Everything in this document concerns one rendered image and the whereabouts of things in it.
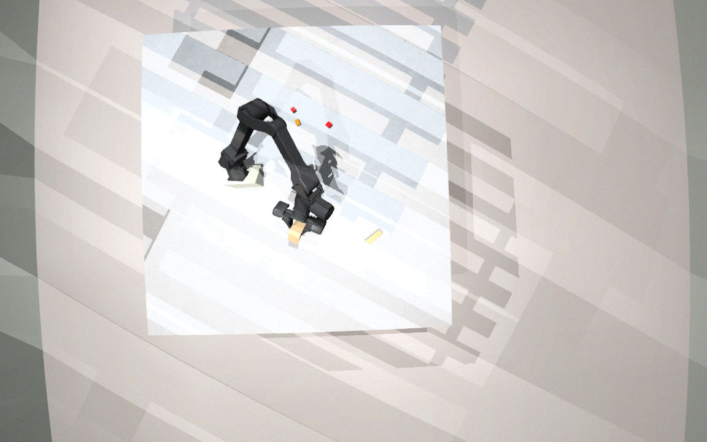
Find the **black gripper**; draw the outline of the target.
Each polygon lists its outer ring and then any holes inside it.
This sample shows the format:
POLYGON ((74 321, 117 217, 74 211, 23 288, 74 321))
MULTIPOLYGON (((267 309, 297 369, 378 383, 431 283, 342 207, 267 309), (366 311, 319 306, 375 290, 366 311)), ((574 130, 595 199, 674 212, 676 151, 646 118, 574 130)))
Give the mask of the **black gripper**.
POLYGON ((295 203, 292 210, 287 209, 288 207, 289 204, 279 201, 274 207, 272 213, 274 216, 282 218, 289 229, 291 229, 291 226, 293 225, 293 219, 296 219, 300 223, 305 223, 305 227, 302 230, 302 235, 307 231, 318 235, 322 234, 322 231, 325 229, 326 225, 326 222, 323 221, 323 219, 320 219, 319 217, 309 217, 309 209, 298 209, 295 203))

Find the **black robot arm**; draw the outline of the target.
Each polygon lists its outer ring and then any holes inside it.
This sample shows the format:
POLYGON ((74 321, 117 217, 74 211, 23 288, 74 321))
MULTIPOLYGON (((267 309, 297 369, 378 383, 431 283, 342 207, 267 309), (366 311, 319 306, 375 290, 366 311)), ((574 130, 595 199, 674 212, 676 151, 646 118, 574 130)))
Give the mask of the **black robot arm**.
POLYGON ((291 187, 295 192, 295 205, 298 209, 309 209, 314 215, 326 222, 334 212, 334 206, 322 198, 325 192, 318 176, 302 159, 291 134, 287 131, 287 124, 279 117, 275 108, 259 98, 238 108, 238 129, 232 142, 221 151, 218 161, 220 167, 228 173, 228 181, 243 182, 249 171, 243 160, 247 157, 245 148, 253 130, 267 133, 273 138, 279 152, 283 156, 287 167, 291 169, 291 187), (267 117, 273 118, 265 122, 267 117), (312 190, 316 188, 314 192, 312 190))

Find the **brown wooden triangular block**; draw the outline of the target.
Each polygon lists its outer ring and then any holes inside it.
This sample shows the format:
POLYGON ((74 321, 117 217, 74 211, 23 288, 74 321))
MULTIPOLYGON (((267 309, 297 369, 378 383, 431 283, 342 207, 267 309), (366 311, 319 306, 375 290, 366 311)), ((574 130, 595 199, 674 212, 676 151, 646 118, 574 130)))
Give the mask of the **brown wooden triangular block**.
POLYGON ((291 229, 289 230, 287 240, 298 244, 299 239, 302 237, 302 230, 304 227, 305 223, 300 223, 295 219, 291 229))

